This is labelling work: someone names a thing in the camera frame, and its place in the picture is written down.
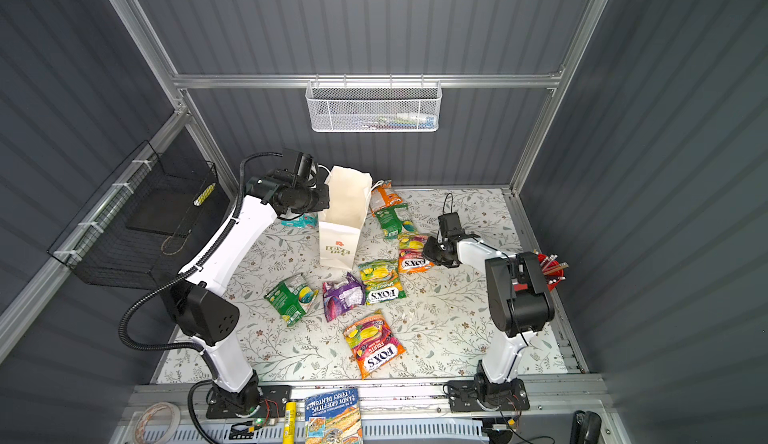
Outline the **orange Fox's candy bag small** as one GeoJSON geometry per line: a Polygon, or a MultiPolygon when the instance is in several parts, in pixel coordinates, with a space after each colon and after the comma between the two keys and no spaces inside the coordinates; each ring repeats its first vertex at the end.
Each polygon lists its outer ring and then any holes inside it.
{"type": "Polygon", "coordinates": [[[424,257],[428,240],[423,234],[401,234],[398,238],[398,271],[400,274],[423,273],[434,264],[424,257]]]}

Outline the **white paper bag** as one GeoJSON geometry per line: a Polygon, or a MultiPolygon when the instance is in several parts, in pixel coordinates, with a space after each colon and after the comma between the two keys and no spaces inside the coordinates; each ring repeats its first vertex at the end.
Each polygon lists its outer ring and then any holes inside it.
{"type": "Polygon", "coordinates": [[[351,271],[369,210],[370,174],[334,166],[326,179],[329,208],[318,213],[322,266],[351,271]]]}

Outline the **green Fox's candy bag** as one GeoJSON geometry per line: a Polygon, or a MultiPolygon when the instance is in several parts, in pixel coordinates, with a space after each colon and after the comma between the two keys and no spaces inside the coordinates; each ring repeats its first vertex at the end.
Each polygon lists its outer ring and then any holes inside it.
{"type": "Polygon", "coordinates": [[[367,305],[407,297],[400,281],[396,260],[374,260],[359,264],[358,271],[365,286],[365,303],[367,305]]]}

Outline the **orange snack packet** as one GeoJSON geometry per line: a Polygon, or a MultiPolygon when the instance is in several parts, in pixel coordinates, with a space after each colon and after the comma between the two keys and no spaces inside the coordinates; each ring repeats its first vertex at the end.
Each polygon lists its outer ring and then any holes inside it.
{"type": "Polygon", "coordinates": [[[394,190],[391,180],[378,181],[371,189],[369,207],[372,214],[404,203],[404,199],[394,190]]]}

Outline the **orange Fox's candy bag large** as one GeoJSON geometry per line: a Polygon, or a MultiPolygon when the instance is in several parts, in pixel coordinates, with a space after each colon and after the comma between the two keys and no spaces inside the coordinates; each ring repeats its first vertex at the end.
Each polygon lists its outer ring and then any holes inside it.
{"type": "Polygon", "coordinates": [[[368,379],[382,366],[406,352],[381,311],[375,311],[347,327],[343,336],[362,379],[368,379]]]}

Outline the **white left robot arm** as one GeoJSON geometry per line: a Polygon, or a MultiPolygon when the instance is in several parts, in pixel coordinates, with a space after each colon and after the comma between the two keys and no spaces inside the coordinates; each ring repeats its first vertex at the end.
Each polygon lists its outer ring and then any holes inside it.
{"type": "Polygon", "coordinates": [[[275,153],[276,169],[247,183],[247,165],[239,165],[238,187],[231,208],[219,229],[202,250],[168,283],[131,305],[118,324],[118,337],[128,348],[143,352],[191,349],[205,361],[218,403],[238,416],[250,416],[262,407],[259,379],[248,364],[235,336],[239,309],[224,296],[234,271],[274,222],[294,220],[328,209],[329,190],[318,177],[319,164],[309,154],[285,149],[275,153]],[[129,323],[153,298],[163,297],[185,342],[146,344],[129,334],[129,323]]]}

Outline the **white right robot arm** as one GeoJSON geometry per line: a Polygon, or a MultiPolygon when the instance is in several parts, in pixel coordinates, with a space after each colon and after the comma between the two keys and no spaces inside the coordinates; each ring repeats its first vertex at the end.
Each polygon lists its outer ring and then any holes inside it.
{"type": "Polygon", "coordinates": [[[424,245],[423,255],[446,268],[467,265],[483,275],[488,310],[496,328],[472,380],[444,385],[454,413],[522,412],[530,408],[519,378],[523,351],[555,316],[547,280],[536,254],[510,254],[464,231],[456,213],[438,218],[439,232],[424,245]]]}

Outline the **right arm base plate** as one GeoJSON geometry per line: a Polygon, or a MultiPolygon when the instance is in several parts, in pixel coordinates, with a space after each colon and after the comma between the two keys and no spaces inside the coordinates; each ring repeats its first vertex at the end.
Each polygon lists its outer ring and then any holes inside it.
{"type": "Polygon", "coordinates": [[[442,386],[442,391],[454,413],[523,412],[530,409],[525,384],[519,378],[501,384],[477,379],[452,380],[442,386]]]}

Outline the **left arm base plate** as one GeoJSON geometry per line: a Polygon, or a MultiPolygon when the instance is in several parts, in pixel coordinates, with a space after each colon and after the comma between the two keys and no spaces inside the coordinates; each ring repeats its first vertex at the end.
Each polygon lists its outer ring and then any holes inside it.
{"type": "Polygon", "coordinates": [[[239,393],[233,393],[213,384],[206,395],[207,419],[263,418],[278,419],[285,415],[291,399],[288,385],[249,384],[239,393]]]}

